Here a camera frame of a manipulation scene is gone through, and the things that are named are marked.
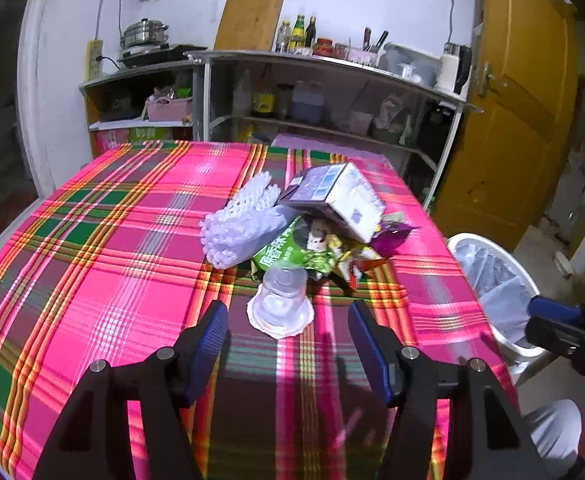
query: door lock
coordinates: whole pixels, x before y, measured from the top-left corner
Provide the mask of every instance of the door lock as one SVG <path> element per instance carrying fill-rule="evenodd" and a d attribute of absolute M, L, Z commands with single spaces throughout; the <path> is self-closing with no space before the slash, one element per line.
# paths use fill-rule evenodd
<path fill-rule="evenodd" d="M 477 82 L 477 95 L 479 97 L 486 97 L 486 92 L 488 89 L 490 89 L 490 83 L 494 83 L 495 85 L 501 86 L 502 88 L 508 86 L 508 83 L 502 81 L 492 73 L 490 61 L 487 61 L 484 63 L 484 68 L 479 74 L 479 81 Z"/>

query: cooking pot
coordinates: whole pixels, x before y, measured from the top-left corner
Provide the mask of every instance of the cooking pot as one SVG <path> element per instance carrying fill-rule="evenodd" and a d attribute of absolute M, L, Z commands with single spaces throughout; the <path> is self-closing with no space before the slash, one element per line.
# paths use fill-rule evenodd
<path fill-rule="evenodd" d="M 164 31 L 168 25 L 159 20 L 142 18 L 141 22 L 133 23 L 128 27 L 122 37 L 122 48 L 145 44 L 164 44 L 168 41 L 168 35 Z"/>

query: power strip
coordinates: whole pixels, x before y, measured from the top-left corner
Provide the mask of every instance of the power strip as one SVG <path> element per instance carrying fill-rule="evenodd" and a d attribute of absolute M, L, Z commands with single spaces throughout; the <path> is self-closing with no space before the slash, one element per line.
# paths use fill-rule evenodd
<path fill-rule="evenodd" d="M 90 81 L 102 75 L 101 60 L 97 57 L 101 56 L 104 50 L 103 40 L 90 40 L 86 47 L 86 60 L 84 65 L 84 79 Z"/>

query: table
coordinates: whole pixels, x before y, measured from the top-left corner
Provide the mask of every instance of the table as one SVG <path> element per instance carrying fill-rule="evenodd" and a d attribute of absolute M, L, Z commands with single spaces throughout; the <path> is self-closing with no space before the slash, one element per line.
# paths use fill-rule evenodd
<path fill-rule="evenodd" d="M 30 479 L 58 413 L 89 364 L 143 360 L 172 344 L 213 299 L 229 307 L 230 350 L 183 412 L 215 479 L 371 479 L 393 410 L 371 393 L 352 344 L 352 299 L 311 287 L 314 323 L 275 341 L 252 328 L 250 267 L 203 263 L 199 222 L 269 171 L 283 186 L 342 155 L 245 144 L 150 142 L 105 153 L 46 200 L 0 252 L 0 466 Z M 441 234 L 386 165 L 349 159 L 387 204 L 419 226 L 401 255 L 355 294 L 405 344 L 438 360 L 486 360 L 514 390 L 485 314 Z M 447 404 L 438 406 L 431 473 L 442 476 Z M 141 413 L 129 405 L 137 476 L 147 478 Z"/>

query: shelf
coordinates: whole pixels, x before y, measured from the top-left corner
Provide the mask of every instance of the shelf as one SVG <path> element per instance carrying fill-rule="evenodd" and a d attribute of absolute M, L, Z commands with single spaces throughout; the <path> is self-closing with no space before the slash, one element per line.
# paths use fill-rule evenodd
<path fill-rule="evenodd" d="M 385 149 L 391 150 L 401 150 L 404 152 L 415 153 L 422 158 L 422 160 L 428 165 L 428 167 L 433 170 L 437 171 L 437 165 L 435 164 L 434 160 L 430 158 L 426 153 L 418 150 L 416 148 L 409 148 L 407 146 L 401 146 L 399 144 L 389 144 L 387 142 L 383 142 L 383 140 L 373 139 L 372 137 L 361 136 L 357 134 L 350 134 L 347 132 L 340 132 L 339 130 L 332 130 L 331 128 L 326 128 L 323 126 L 315 126 L 314 124 L 306 124 L 306 123 L 297 123 L 295 121 L 286 121 L 286 120 L 279 120 L 279 119 L 270 119 L 270 118 L 262 118 L 262 117 L 239 117 L 239 116 L 223 116 L 215 119 L 214 121 L 210 122 L 210 129 L 213 129 L 215 126 L 223 123 L 224 121 L 230 119 L 242 119 L 246 121 L 255 121 L 255 123 L 269 123 L 269 124 L 278 124 L 280 126 L 290 126 L 292 128 L 303 128 L 306 130 L 313 130 L 315 132 L 322 132 L 325 134 L 329 134 L 335 137 L 346 137 L 348 139 L 356 139 L 360 142 L 370 143 L 376 146 L 382 146 Z"/>
<path fill-rule="evenodd" d="M 117 72 L 111 74 L 104 74 L 103 76 L 98 77 L 96 79 L 91 79 L 90 81 L 84 81 L 82 84 L 79 85 L 79 89 L 81 91 L 84 91 L 86 88 L 93 88 L 95 86 L 103 85 L 111 81 L 130 79 L 132 77 L 137 77 L 139 75 L 152 74 L 156 72 L 167 72 L 170 70 L 191 67 L 199 64 L 201 64 L 201 61 L 184 59 L 179 61 L 167 61 L 165 63 L 154 63 L 150 65 L 136 66 L 134 68 L 122 68 Z"/>
<path fill-rule="evenodd" d="M 149 121 L 147 119 L 126 119 L 124 121 L 108 121 L 90 124 L 89 130 L 116 130 L 119 128 L 176 128 L 189 127 L 192 123 L 183 123 L 182 121 Z"/>
<path fill-rule="evenodd" d="M 350 61 L 342 59 L 335 59 L 333 57 L 321 56 L 297 56 L 296 54 L 281 54 L 280 52 L 267 52 L 261 50 L 207 50 L 205 52 L 193 53 L 192 57 L 195 60 L 243 60 L 243 61 L 260 61 L 268 63 L 282 63 L 292 64 L 296 66 L 306 66 L 327 70 L 347 71 L 350 73 L 359 73 L 368 78 L 374 78 L 386 84 L 392 84 L 402 87 L 403 89 L 413 91 L 437 101 L 444 101 L 450 103 L 454 107 L 469 106 L 475 108 L 474 105 L 468 104 L 466 99 L 459 94 L 446 92 L 442 90 L 435 90 L 428 86 L 424 86 L 392 72 L 386 72 L 379 68 L 371 66 L 363 66 Z"/>

